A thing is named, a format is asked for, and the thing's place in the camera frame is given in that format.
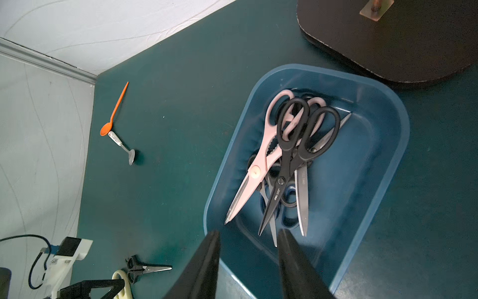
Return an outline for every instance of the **pink scissors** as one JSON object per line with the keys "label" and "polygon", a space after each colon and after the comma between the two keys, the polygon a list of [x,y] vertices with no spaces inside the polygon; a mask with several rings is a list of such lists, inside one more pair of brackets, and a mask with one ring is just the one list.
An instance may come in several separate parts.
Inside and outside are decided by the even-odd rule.
{"label": "pink scissors", "polygon": [[[272,102],[269,104],[269,107],[267,108],[267,111],[266,111],[265,124],[264,124],[264,136],[262,137],[261,147],[259,148],[259,152],[257,153],[256,158],[254,159],[249,169],[247,170],[247,174],[244,177],[244,180],[242,181],[241,186],[239,190],[237,191],[231,206],[229,207],[229,211],[227,213],[226,221],[224,222],[224,224],[227,224],[228,222],[230,222],[239,213],[242,207],[249,200],[250,196],[254,193],[257,186],[264,180],[266,174],[268,173],[272,165],[275,163],[275,161],[277,161],[277,159],[279,159],[282,156],[282,149],[280,148],[280,146],[276,146],[269,155],[267,155],[267,151],[269,149],[269,146],[272,140],[277,134],[277,124],[272,125],[269,121],[271,116],[271,111],[274,105],[277,103],[277,101],[283,96],[288,96],[290,99],[293,99],[295,97],[290,90],[284,89],[283,91],[279,92],[274,97]],[[311,106],[312,104],[319,104],[319,106],[321,107],[326,105],[326,102],[319,97],[312,98],[309,101],[307,101],[307,103],[309,104],[309,106]],[[285,136],[284,139],[286,139],[288,134],[292,131],[292,129],[297,126],[304,110],[302,108],[297,113],[297,115],[294,116],[291,114],[292,108],[293,106],[291,106],[287,110],[284,116],[284,120],[282,122],[282,127],[284,127],[284,125],[287,122],[290,122],[290,124],[284,130],[284,134],[283,134],[283,136]],[[311,135],[313,135],[317,131],[323,119],[324,119],[324,115],[321,115]]]}

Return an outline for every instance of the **white wall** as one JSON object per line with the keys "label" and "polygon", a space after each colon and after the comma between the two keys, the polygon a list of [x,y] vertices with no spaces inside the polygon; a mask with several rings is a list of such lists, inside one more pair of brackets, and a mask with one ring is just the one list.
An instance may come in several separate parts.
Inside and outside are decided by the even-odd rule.
{"label": "white wall", "polygon": [[233,0],[1,0],[0,37],[99,74]]}
{"label": "white wall", "polygon": [[[0,55],[0,238],[31,233],[60,244],[76,236],[93,91]],[[42,247],[35,238],[0,243],[0,266],[12,271],[10,299],[45,297],[45,287],[30,290],[27,283]],[[43,257],[34,286],[42,264]]]}

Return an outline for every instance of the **scissor pivot screw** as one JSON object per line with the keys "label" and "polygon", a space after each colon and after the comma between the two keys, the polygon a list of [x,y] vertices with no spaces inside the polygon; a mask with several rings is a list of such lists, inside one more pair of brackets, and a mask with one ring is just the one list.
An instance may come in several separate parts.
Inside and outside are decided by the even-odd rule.
{"label": "scissor pivot screw", "polygon": [[250,177],[251,178],[258,178],[261,175],[261,169],[259,166],[254,165],[250,168]]}

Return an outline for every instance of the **metal spoon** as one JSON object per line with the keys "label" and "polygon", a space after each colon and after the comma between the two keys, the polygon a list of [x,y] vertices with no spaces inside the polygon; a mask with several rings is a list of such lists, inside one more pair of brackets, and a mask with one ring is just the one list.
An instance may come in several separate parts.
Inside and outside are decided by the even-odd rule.
{"label": "metal spoon", "polygon": [[136,154],[136,152],[134,151],[134,149],[132,150],[128,150],[124,145],[123,145],[123,142],[118,138],[118,136],[113,132],[113,131],[109,131],[108,132],[108,136],[117,144],[119,145],[122,149],[124,149],[127,153],[128,153],[128,162],[130,163],[130,165],[133,164],[133,161],[134,161],[134,156]]}

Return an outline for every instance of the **blue plastic tray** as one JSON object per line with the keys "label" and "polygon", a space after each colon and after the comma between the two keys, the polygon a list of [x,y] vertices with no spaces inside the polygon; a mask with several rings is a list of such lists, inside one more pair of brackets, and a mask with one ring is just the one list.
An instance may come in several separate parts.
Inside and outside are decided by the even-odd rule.
{"label": "blue plastic tray", "polygon": [[282,297],[277,248],[269,226],[261,237],[257,235],[262,219],[260,194],[255,192],[226,226],[224,219],[247,173],[247,160],[261,144],[267,107],[282,89],[297,94],[313,90],[341,117],[353,112],[332,147],[308,169],[307,236],[301,236],[298,225],[291,228],[283,221],[283,217],[296,217],[295,209],[287,209],[276,221],[278,231],[291,229],[332,293],[390,184],[410,133],[402,101],[375,80],[304,65],[280,66],[259,80],[249,95],[204,210],[204,232],[221,232],[221,264],[258,298]]}

